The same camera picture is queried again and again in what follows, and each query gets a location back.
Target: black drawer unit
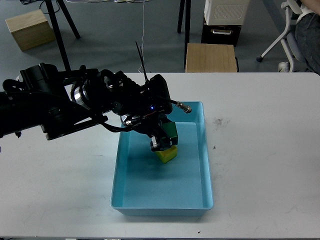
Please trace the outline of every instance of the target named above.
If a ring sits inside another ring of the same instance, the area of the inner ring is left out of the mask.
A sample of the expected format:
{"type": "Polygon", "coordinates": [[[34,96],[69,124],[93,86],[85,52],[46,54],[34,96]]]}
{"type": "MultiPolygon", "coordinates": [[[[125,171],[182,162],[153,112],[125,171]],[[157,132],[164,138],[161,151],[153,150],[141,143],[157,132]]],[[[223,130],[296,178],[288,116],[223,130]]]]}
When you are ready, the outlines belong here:
{"type": "Polygon", "coordinates": [[[202,44],[226,44],[237,46],[241,25],[207,25],[203,24],[202,44]]]}

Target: wooden stool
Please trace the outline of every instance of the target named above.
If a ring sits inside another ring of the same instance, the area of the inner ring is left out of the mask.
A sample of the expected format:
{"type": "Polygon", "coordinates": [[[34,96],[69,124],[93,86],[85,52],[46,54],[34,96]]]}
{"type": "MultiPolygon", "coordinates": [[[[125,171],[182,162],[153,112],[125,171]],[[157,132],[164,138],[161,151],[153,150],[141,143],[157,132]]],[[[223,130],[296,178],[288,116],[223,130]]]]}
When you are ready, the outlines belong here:
{"type": "Polygon", "coordinates": [[[189,43],[186,73],[236,73],[233,45],[189,43]]]}

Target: table surface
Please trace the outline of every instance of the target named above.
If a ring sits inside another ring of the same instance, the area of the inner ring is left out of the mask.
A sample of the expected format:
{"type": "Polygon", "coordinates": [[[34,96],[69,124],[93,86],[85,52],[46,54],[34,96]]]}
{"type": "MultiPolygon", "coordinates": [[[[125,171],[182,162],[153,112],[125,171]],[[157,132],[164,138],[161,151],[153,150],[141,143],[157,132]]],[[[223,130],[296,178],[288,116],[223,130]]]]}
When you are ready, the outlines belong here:
{"type": "Polygon", "coordinates": [[[203,102],[213,209],[124,216],[110,206],[118,133],[95,126],[47,141],[38,126],[0,139],[0,236],[319,238],[320,77],[162,75],[172,99],[203,102]]]}

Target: black metal stand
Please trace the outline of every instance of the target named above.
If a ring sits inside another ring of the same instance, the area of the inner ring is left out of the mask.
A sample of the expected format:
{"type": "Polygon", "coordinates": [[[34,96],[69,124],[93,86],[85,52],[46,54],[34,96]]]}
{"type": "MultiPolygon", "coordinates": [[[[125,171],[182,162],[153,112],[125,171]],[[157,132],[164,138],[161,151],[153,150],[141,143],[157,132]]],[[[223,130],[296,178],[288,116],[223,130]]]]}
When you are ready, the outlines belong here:
{"type": "Polygon", "coordinates": [[[178,34],[181,33],[182,20],[184,17],[184,10],[185,10],[184,68],[186,68],[187,49],[188,49],[188,43],[190,41],[191,0],[180,0],[179,19],[178,19],[178,27],[177,27],[178,34]]]}
{"type": "MultiPolygon", "coordinates": [[[[48,13],[49,13],[49,17],[50,17],[50,20],[51,20],[51,24],[52,24],[52,28],[53,28],[53,31],[54,31],[54,35],[55,35],[56,41],[58,43],[58,47],[59,47],[59,50],[60,50],[60,54],[61,54],[61,57],[62,57],[64,68],[65,68],[66,71],[71,71],[69,60],[68,60],[68,56],[67,56],[67,52],[66,52],[66,49],[65,49],[64,42],[62,40],[62,36],[61,36],[60,29],[59,29],[59,25],[58,25],[58,21],[57,21],[57,18],[56,18],[54,7],[52,5],[51,0],[44,0],[44,1],[45,1],[45,4],[46,4],[48,13]]],[[[78,30],[76,28],[76,25],[74,24],[70,14],[69,14],[69,11],[68,11],[65,3],[64,3],[64,0],[57,0],[57,3],[59,4],[59,6],[60,6],[65,18],[66,18],[66,20],[68,21],[68,23],[69,23],[69,25],[70,25],[73,33],[74,33],[74,36],[77,39],[79,39],[80,38],[79,32],[78,32],[78,30]]]]}

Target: chair wheel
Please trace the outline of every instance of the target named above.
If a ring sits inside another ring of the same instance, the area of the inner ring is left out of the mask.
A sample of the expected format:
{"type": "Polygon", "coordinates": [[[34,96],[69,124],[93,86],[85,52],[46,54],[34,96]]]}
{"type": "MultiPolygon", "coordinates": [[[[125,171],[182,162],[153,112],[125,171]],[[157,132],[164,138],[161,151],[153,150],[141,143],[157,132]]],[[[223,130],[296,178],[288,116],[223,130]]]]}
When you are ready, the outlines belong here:
{"type": "Polygon", "coordinates": [[[256,57],[257,62],[261,63],[264,58],[260,55],[256,57]]]}

